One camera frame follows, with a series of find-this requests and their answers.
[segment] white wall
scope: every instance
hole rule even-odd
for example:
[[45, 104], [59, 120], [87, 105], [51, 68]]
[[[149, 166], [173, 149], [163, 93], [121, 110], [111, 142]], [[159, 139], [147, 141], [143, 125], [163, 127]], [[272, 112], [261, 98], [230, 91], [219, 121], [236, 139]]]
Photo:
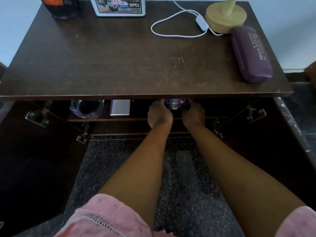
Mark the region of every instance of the white wall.
[[9, 66], [41, 0], [0, 0], [0, 62]]
[[[283, 69], [316, 60], [316, 0], [247, 1]], [[39, 6], [40, 0], [0, 0], [0, 62], [10, 64]]]

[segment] white book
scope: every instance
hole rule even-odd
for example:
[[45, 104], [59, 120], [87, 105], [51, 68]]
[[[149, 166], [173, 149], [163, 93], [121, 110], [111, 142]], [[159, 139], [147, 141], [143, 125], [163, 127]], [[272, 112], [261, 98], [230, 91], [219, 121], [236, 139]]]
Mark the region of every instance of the white book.
[[112, 100], [110, 116], [128, 116], [131, 100]]

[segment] hand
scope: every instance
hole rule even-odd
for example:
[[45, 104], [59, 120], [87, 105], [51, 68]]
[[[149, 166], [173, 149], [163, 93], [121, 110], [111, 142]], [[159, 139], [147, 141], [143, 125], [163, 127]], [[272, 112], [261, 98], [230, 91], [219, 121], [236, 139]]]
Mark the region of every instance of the hand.
[[193, 99], [188, 99], [191, 108], [187, 111], [184, 105], [181, 106], [182, 121], [185, 127], [190, 131], [191, 128], [196, 126], [205, 126], [205, 110], [200, 103], [195, 102]]
[[148, 111], [148, 124], [153, 128], [157, 124], [167, 123], [172, 126], [173, 116], [172, 113], [163, 102], [165, 99], [156, 100], [153, 102]]

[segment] orange label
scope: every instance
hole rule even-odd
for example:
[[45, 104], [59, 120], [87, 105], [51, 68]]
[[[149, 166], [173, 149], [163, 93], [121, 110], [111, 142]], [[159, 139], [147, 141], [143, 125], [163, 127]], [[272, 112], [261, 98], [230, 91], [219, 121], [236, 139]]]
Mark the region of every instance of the orange label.
[[63, 6], [64, 2], [62, 0], [42, 0], [43, 3], [50, 6]]

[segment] white cable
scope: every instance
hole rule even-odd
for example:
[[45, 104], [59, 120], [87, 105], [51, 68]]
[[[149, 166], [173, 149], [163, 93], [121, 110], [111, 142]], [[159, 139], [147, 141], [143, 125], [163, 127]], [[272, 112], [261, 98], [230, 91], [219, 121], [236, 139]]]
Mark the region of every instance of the white cable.
[[[174, 17], [174, 16], [176, 16], [176, 15], [178, 15], [178, 14], [180, 14], [180, 13], [189, 12], [189, 13], [195, 15], [195, 16], [197, 17], [197, 18], [196, 18], [196, 22], [198, 22], [198, 16], [201, 16], [200, 13], [198, 13], [197, 11], [194, 11], [194, 10], [191, 10], [191, 9], [184, 9], [184, 8], [180, 7], [180, 6], [178, 5], [178, 3], [176, 3], [174, 0], [167, 0], [167, 1], [173, 1], [174, 4], [177, 5], [177, 7], [179, 7], [180, 9], [182, 9], [182, 11], [177, 12], [176, 14], [173, 14], [172, 16], [167, 17], [167, 18], [165, 18], [165, 19], [163, 19], [163, 20], [156, 21], [154, 24], [152, 24], [150, 29], [151, 29], [151, 32], [152, 32], [153, 34], [155, 34], [155, 35], [157, 35], [157, 36], [161, 36], [161, 37], [185, 37], [185, 38], [200, 37], [200, 36], [203, 36], [204, 34], [206, 34], [207, 29], [204, 31], [204, 33], [202, 33], [202, 34], [200, 34], [200, 35], [196, 35], [196, 36], [162, 35], [162, 34], [158, 34], [158, 33], [154, 32], [154, 31], [153, 31], [154, 25], [156, 25], [157, 23], [166, 21], [166, 20], [168, 20], [168, 19], [170, 19], [170, 18], [172, 18], [172, 17]], [[223, 35], [223, 34], [217, 34], [217, 33], [215, 33], [209, 26], [208, 26], [208, 29], [209, 29], [215, 36], [221, 36], [221, 35]]]

